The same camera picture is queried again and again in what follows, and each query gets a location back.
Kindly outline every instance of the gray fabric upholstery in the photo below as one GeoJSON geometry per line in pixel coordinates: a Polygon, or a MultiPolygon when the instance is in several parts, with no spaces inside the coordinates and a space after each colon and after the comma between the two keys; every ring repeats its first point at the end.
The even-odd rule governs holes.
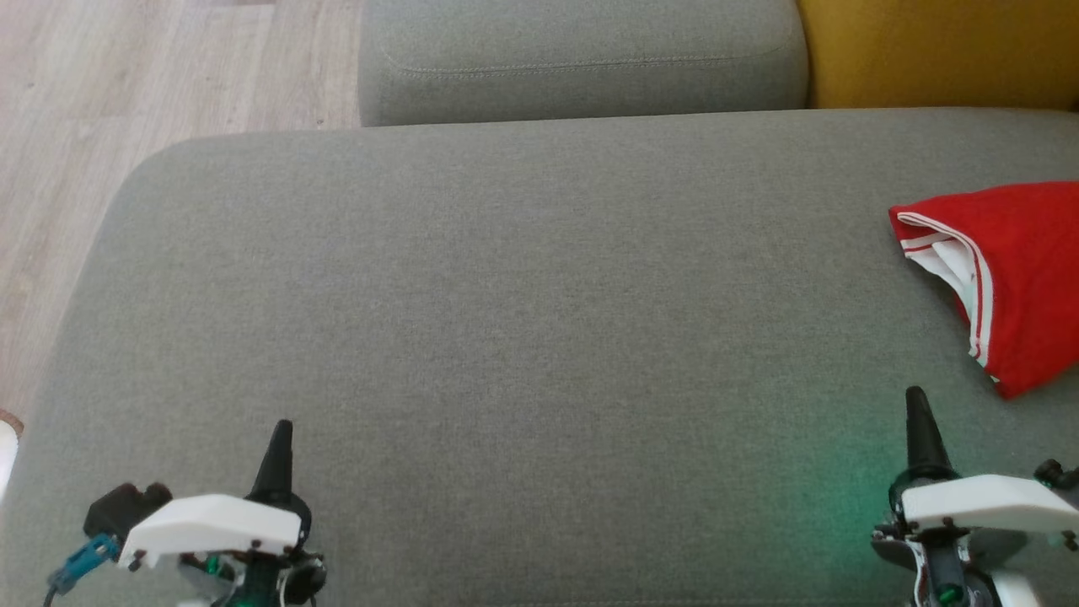
{"type": "MultiPolygon", "coordinates": [[[[142,164],[4,505],[40,601],[112,486],[243,495],[278,417],[319,605],[900,604],[903,390],[961,472],[1079,464],[1079,374],[1001,402],[886,209],[1079,178],[1079,116],[862,110],[257,134],[142,164]]],[[[1015,563],[1053,602],[1075,563],[1015,563]]],[[[168,605],[170,570],[65,605],[168,605]]]]}
{"type": "Polygon", "coordinates": [[[368,0],[368,126],[804,107],[794,0],[368,0]]]}

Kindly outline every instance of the red cloth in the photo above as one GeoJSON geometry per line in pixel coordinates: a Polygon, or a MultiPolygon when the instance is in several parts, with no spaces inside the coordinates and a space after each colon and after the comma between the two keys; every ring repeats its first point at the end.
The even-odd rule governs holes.
{"type": "Polygon", "coordinates": [[[956,290],[970,355],[1003,398],[1079,361],[1079,181],[942,195],[889,215],[906,257],[956,290]]]}

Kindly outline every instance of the white plastic casing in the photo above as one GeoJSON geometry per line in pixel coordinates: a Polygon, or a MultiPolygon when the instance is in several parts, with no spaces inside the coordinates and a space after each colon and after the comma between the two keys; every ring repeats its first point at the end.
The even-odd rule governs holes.
{"type": "Polygon", "coordinates": [[[258,552],[285,554],[300,539],[300,516],[261,503],[224,495],[175,499],[132,529],[120,554],[127,567],[136,551],[150,567],[167,554],[188,552],[246,552],[258,541],[258,552]]]}
{"type": "Polygon", "coordinates": [[[903,516],[920,529],[985,527],[1039,534],[1079,529],[1079,510],[1027,479],[983,474],[903,492],[903,516]]]}
{"type": "Polygon", "coordinates": [[[1023,576],[1014,571],[997,570],[992,572],[992,577],[1001,607],[1041,607],[1030,582],[1023,576]]]}

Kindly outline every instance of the green light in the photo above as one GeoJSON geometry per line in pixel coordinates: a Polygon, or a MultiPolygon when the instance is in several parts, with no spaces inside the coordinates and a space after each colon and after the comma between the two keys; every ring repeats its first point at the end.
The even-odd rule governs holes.
{"type": "Polygon", "coordinates": [[[937,593],[937,601],[947,607],[962,601],[962,589],[955,584],[947,584],[937,593]]]}

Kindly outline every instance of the yellow cushion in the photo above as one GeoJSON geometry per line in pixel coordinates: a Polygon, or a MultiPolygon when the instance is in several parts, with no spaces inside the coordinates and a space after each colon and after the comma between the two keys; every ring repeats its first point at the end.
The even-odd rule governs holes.
{"type": "Polygon", "coordinates": [[[798,0],[817,107],[1079,104],[1079,0],[798,0]]]}

